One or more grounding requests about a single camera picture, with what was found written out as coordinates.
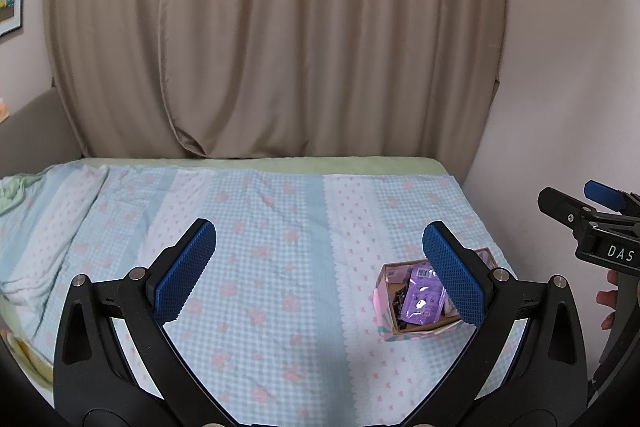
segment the light blue blanket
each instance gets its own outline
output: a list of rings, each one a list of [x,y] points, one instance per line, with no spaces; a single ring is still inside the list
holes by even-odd
[[[422,256],[429,222],[444,221],[466,247],[489,247],[509,267],[448,176],[73,163],[28,187],[25,201],[0,217],[0,230],[12,230],[0,246],[0,288],[24,307],[31,342],[49,360],[73,276],[121,278],[196,218],[212,221],[216,253],[165,328],[204,386],[249,425],[393,424],[426,396],[473,327],[385,343],[371,295],[383,263]],[[136,378],[154,392],[117,328]],[[500,384],[521,333],[514,327],[485,392]]]

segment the blue gripper pad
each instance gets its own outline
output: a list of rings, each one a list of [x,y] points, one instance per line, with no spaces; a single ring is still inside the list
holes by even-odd
[[[204,223],[199,227],[197,232],[193,234],[193,237],[191,237],[182,251],[172,252],[174,258],[177,254],[177,259],[175,259],[174,263],[166,270],[164,277],[155,285],[153,292],[154,317],[160,325],[178,318],[193,287],[196,285],[196,282],[198,282],[198,279],[216,249],[215,227],[204,219],[199,219],[198,221],[203,221]],[[187,231],[185,236],[190,232],[192,232],[191,229]],[[171,248],[175,250],[181,246],[180,241],[178,241],[176,246]]]
[[[441,221],[424,229],[422,250],[462,320],[479,327],[493,295],[488,267],[475,251],[460,245]]]
[[[590,180],[584,186],[586,198],[610,208],[614,212],[622,212],[626,208],[625,196],[615,188]]]

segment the small pink box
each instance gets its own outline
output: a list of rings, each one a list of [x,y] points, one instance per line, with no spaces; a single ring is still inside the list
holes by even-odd
[[[497,268],[498,264],[488,248],[481,248],[476,252],[490,269]],[[376,288],[373,290],[373,308],[376,311],[378,333],[387,342],[434,337],[447,331],[457,330],[463,324],[459,315],[453,317],[443,315],[439,321],[431,324],[423,326],[409,324],[404,330],[398,329],[392,307],[393,297],[402,286],[408,283],[412,268],[421,263],[424,263],[424,258],[417,261],[405,261],[404,263],[388,263],[383,265],[382,270],[380,270]]]

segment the beige curtain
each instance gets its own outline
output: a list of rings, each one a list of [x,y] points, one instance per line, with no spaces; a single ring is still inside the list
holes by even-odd
[[[462,178],[505,0],[161,0],[164,101],[209,157],[432,156]]]
[[[46,0],[88,153],[412,155],[462,179],[506,0]]]
[[[185,155],[159,84],[159,0],[44,0],[56,86],[93,156]]]

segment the finger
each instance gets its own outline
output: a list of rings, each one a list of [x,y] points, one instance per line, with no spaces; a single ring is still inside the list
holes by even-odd
[[[609,270],[607,272],[607,282],[618,286],[618,272],[615,270]]]
[[[615,320],[615,318],[616,318],[616,312],[609,314],[607,318],[602,321],[602,324],[600,325],[600,327],[603,330],[610,330],[611,327],[613,326],[613,321]]]
[[[608,292],[598,292],[596,294],[596,302],[609,308],[615,308],[618,303],[618,290]]]

